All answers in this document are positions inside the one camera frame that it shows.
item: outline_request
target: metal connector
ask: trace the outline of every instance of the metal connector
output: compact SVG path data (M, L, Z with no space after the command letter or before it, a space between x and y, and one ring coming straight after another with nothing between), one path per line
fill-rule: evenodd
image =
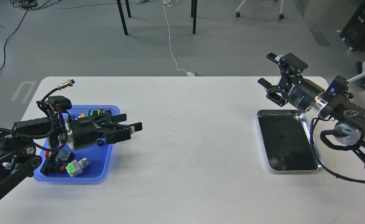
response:
M73 86L74 83L75 83L75 81L73 79L68 79L67 82L62 83L61 85L59 85L58 88L63 89L63 88L66 88L68 86Z

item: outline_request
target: white table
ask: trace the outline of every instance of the white table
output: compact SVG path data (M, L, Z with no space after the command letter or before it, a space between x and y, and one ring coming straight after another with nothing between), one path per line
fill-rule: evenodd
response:
M22 119L42 117L35 101L68 78L45 78ZM114 146L99 183L27 178L0 201L0 223L365 223L365 184L268 168L256 112L279 107L259 77L72 78L76 84L58 95L76 105L116 105L143 130ZM319 140L333 126L316 129L326 165L365 179L352 152Z

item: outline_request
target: cable bundle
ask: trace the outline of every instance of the cable bundle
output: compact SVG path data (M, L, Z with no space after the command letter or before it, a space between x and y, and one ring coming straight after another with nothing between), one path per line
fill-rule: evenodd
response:
M154 2L156 0L137 0L135 1L137 4L143 4L144 2Z
M55 3L52 3L53 0L48 0L46 3L38 6L36 0L10 0L10 3L12 3L12 6L15 8L20 9L27 9L27 10L38 10L42 8L46 8L49 6L54 5Z
M163 0L163 4L167 5L167 6L175 6L177 3L178 3L178 0L174 4L173 4L172 0Z

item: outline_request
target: chair leg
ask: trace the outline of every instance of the chair leg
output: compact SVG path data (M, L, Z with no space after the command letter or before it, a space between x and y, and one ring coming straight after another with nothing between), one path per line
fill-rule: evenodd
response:
M123 26L124 34L127 35L128 32L127 32L127 27L126 27L126 21L124 21L122 3L120 2L120 0L116 0L116 2L118 3L119 14L120 14L120 19L122 20L122 26Z
M285 4L285 0L281 0L281 9L279 10L279 18L283 19L285 16L283 15L283 6Z
M125 0L126 3L126 8L127 8L127 15L129 16L129 18L132 17L131 13L130 13L130 5L129 5L129 0Z
M191 0L191 17L194 17L194 0Z
M192 28L192 34L196 33L196 9L198 5L198 0L194 0L194 27Z
M243 2L239 5L239 7L236 9L235 13L239 13L239 11L241 10L242 6L246 3L247 0L243 0Z

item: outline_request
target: electrical cable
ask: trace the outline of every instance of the electrical cable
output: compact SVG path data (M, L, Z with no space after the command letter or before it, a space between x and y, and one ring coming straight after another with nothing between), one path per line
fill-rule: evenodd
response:
M176 60L176 58L174 58L174 56L173 56L173 52L171 52L170 25L169 25L169 22L167 21L166 9L164 9L164 6L165 6L165 5L167 5L167 6L175 6L175 5L177 4L178 0L177 0L177 2L176 2L175 4L168 5L168 3L170 3L170 2L171 2L171 0L163 0L164 18L166 19L167 28L168 28L168 30L169 30L169 46L170 46L170 54L171 54L171 56L173 57L174 61L176 62L176 68L177 68L177 70L178 70L178 71L185 71L185 72L188 74L188 72L187 72L186 70L184 70L184 69L179 69L179 68L178 68L178 66L177 66L177 60Z
M19 22L18 27L14 30L14 32L12 34L9 35L9 37L7 38L6 42L4 43L4 47L3 47L3 53L4 53L4 61L3 61L3 65L0 68L0 71L4 68L4 65L6 64L6 44L8 42L8 40L10 39L10 37L18 30L18 28L21 26L22 21L24 21L24 18L26 16L26 13L28 12L28 10L25 11L24 16L21 19L21 22Z
M317 163L324 169L326 170L328 173L332 174L333 176L335 176L336 178L340 178L342 180L347 180L347 181L351 181L351 182L357 182L357 183L363 183L365 184L365 180L356 180L350 177L346 177L343 175L340 175L338 173L333 172L332 170L328 169L319 159L318 155L315 152L315 148L314 148L314 141L313 141L313 134L314 134L314 129L316 124L318 123L318 121L320 120L320 118L314 118L311 120L311 128L310 128L310 135L309 135L309 143L312 149L312 154L315 156L315 159L317 161Z
M31 5L31 3L35 2L35 0L10 0L10 3L12 3L13 7L17 7L20 9L39 10L54 5L55 3L50 4L52 1L53 0L48 0L40 6L37 6L37 2L35 3L35 5Z
M174 4L173 4L172 0L163 0L163 5L167 5L167 6L175 6L177 3L178 3L178 0Z
M83 6L99 6L99 5L109 5L109 4L117 4L117 2L110 2L110 3L97 3L97 4L89 4L89 5L82 5L82 6L72 6L72 7L60 7L57 5L58 2L60 2L62 0L57 0L57 2L55 3L56 7L57 8L78 8L78 7L83 7ZM155 0L137 0L137 1L134 1L134 2L129 2L129 3L137 3L137 4L142 4L144 3L145 1L150 1L150 2L153 2Z
M154 2L156 0L137 0L135 1L137 4L143 4L144 2Z
M61 125L64 136L68 136L65 123L62 122L63 117L62 117L62 111L61 111L60 105L56 105L57 106L56 107L57 108L57 114L56 114L51 105L48 105L48 104L44 103L45 99L47 99L51 94L53 94L57 90L61 90L61 88L57 87L57 88L53 89L52 91L47 93L41 101L36 102L39 109L41 111L43 111L43 113L45 113L45 115L49 118L49 121L51 123L51 130L47 134L45 134L45 135L27 135L27 134L23 134L23 133L18 133L15 130L15 125L12 126L11 130L6 129L6 128L0 128L0 132L7 133L7 134L10 134L12 136L18 137L18 138L22 139L23 141L29 142L29 143L33 144L34 146L38 147L39 149L43 149L45 151L54 152L54 151L58 151L58 150L62 149L67 144L67 138L64 138L62 144L59 147L55 148L55 149L45 148L45 147L43 147L43 146L41 146L41 145L39 145L39 144L37 144L37 143L35 143L31 140L31 139L47 138L52 133L54 133L55 130L56 130L56 128L55 128L56 124L55 124L54 120L56 120L56 122L58 122Z

